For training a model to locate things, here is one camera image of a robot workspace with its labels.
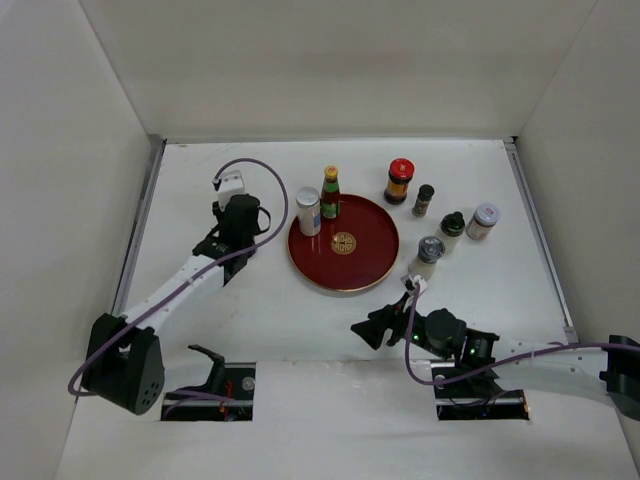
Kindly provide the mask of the silver-lid white spice jar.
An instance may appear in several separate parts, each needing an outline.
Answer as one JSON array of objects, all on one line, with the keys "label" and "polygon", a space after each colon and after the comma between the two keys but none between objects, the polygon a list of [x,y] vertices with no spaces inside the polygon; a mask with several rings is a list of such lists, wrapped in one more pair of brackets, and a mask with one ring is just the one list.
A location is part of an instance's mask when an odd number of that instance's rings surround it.
[{"label": "silver-lid white spice jar", "polygon": [[302,187],[296,194],[297,219],[300,231],[307,237],[321,230],[320,194],[313,187]]}]

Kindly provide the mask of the green red sauce bottle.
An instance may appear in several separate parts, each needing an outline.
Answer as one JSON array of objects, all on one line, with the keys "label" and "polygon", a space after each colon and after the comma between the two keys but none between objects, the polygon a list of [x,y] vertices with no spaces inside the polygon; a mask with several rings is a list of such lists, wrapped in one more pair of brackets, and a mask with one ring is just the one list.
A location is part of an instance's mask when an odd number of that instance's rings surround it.
[{"label": "green red sauce bottle", "polygon": [[321,213],[327,220],[334,220],[340,213],[340,186],[338,168],[334,165],[324,169],[324,180],[321,192]]}]

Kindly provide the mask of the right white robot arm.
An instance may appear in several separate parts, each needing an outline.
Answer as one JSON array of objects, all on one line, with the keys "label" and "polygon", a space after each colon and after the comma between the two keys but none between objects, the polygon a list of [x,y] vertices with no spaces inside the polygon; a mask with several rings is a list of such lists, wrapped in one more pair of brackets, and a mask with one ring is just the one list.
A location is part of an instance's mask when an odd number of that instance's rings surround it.
[{"label": "right white robot arm", "polygon": [[468,327],[447,309],[426,316],[412,298],[373,311],[351,330],[374,350],[403,341],[437,359],[431,379],[409,376],[435,394],[479,410],[516,391],[537,390],[611,405],[639,418],[639,344],[612,335],[606,342],[541,345]]}]

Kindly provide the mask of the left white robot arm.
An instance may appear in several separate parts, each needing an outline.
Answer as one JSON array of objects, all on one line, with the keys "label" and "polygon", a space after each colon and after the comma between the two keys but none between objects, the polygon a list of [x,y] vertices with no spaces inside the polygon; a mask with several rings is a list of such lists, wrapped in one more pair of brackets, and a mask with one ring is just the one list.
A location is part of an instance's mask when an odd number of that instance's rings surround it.
[{"label": "left white robot arm", "polygon": [[186,263],[161,288],[125,313],[101,315],[93,324],[80,386],[135,415],[146,413],[165,384],[160,332],[186,316],[186,309],[214,294],[241,271],[264,231],[263,208],[249,194],[235,194],[217,224],[193,249]]}]

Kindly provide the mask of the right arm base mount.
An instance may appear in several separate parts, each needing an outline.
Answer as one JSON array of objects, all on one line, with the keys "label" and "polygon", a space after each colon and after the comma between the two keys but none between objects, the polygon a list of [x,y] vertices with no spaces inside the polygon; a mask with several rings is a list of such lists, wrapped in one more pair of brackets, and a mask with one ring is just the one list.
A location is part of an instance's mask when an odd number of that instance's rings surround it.
[{"label": "right arm base mount", "polygon": [[434,386],[441,421],[529,420],[522,390],[504,390],[489,371],[459,382]]}]

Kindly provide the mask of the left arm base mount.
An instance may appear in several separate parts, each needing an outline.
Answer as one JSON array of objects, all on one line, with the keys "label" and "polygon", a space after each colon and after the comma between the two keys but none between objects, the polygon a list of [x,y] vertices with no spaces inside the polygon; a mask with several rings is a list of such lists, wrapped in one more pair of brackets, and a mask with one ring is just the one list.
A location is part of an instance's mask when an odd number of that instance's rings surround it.
[{"label": "left arm base mount", "polygon": [[227,363],[210,349],[191,344],[188,349],[211,363],[206,379],[167,392],[161,406],[161,421],[246,422],[253,420],[257,365]]}]

